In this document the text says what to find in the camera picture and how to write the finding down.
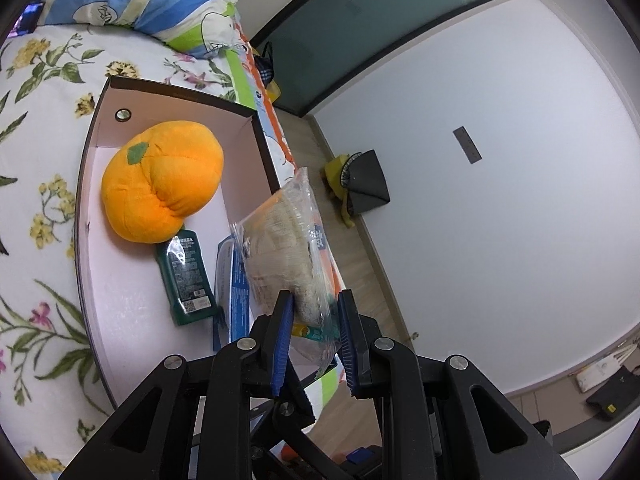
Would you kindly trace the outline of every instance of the plastic bag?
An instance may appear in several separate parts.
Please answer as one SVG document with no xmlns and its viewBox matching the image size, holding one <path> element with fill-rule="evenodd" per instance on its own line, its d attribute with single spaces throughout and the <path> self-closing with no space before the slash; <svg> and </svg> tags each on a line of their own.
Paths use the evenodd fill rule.
<svg viewBox="0 0 640 480">
<path fill-rule="evenodd" d="M 271 314 L 281 290 L 295 301 L 291 345 L 324 374 L 339 348 L 336 286 L 306 168 L 232 225 L 254 299 Z"/>
</svg>

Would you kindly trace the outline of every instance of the pumpkin plush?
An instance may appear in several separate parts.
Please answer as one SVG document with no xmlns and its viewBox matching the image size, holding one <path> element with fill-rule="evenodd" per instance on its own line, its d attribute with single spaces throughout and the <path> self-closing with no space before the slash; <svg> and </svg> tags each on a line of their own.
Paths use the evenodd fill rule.
<svg viewBox="0 0 640 480">
<path fill-rule="evenodd" d="M 109 223 L 125 240 L 169 240 L 220 184 L 223 153 L 213 133 L 191 121 L 156 124 L 125 144 L 102 176 Z"/>
</svg>

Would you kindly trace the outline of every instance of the cardboard box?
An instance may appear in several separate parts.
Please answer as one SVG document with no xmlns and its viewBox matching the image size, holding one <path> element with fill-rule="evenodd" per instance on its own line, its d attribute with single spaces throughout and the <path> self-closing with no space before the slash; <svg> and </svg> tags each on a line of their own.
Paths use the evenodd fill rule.
<svg viewBox="0 0 640 480">
<path fill-rule="evenodd" d="M 130 118 L 119 120 L 119 110 Z M 191 89 L 111 77 L 100 96 L 82 153 L 76 205 L 76 269 L 88 336 L 111 401 L 120 404 L 167 355 L 188 360 L 213 353 L 210 319 L 176 326 L 154 247 L 120 238 L 102 208 L 102 174 L 118 149 L 163 121 L 207 126 L 225 153 L 213 199 L 188 218 L 213 287 L 219 243 L 280 188 L 254 110 Z"/>
</svg>

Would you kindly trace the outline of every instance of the metal screw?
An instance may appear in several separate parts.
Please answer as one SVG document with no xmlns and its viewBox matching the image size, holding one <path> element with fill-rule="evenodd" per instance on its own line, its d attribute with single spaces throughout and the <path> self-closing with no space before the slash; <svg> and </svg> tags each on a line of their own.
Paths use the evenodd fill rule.
<svg viewBox="0 0 640 480">
<path fill-rule="evenodd" d="M 116 121 L 119 123 L 125 123 L 131 118 L 131 111 L 126 108 L 121 108 L 116 112 Z"/>
<path fill-rule="evenodd" d="M 469 361 L 463 358 L 462 355 L 454 355 L 449 359 L 449 364 L 456 370 L 466 370 L 466 367 L 469 366 Z"/>
<path fill-rule="evenodd" d="M 255 339 L 250 337 L 243 337 L 238 340 L 238 348 L 241 350 L 252 350 L 255 348 Z"/>
<path fill-rule="evenodd" d="M 394 347 L 394 340 L 388 337 L 379 337 L 374 345 L 380 350 L 391 350 Z"/>
<path fill-rule="evenodd" d="M 284 416 L 292 415 L 293 411 L 294 411 L 293 404 L 291 404 L 290 402 L 283 402 L 280 405 L 280 413 L 283 414 Z"/>
<path fill-rule="evenodd" d="M 182 358 L 179 355 L 170 355 L 164 360 L 164 367 L 168 370 L 175 370 L 182 366 Z"/>
</svg>

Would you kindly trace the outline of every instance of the black bag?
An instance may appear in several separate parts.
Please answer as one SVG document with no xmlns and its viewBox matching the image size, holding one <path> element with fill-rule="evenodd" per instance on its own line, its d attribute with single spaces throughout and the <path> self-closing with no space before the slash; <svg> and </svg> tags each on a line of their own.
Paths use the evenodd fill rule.
<svg viewBox="0 0 640 480">
<path fill-rule="evenodd" d="M 587 399 L 587 404 L 600 408 L 607 418 L 614 419 L 639 396 L 640 377 L 622 367 Z"/>
<path fill-rule="evenodd" d="M 273 71 L 273 45 L 271 41 L 268 41 L 264 45 L 261 56 L 254 56 L 254 63 L 260 74 L 260 79 L 262 79 L 262 84 L 267 88 L 275 77 L 275 72 Z"/>
<path fill-rule="evenodd" d="M 340 185 L 347 190 L 347 212 L 350 216 L 391 201 L 375 150 L 351 155 L 340 172 Z"/>
</svg>

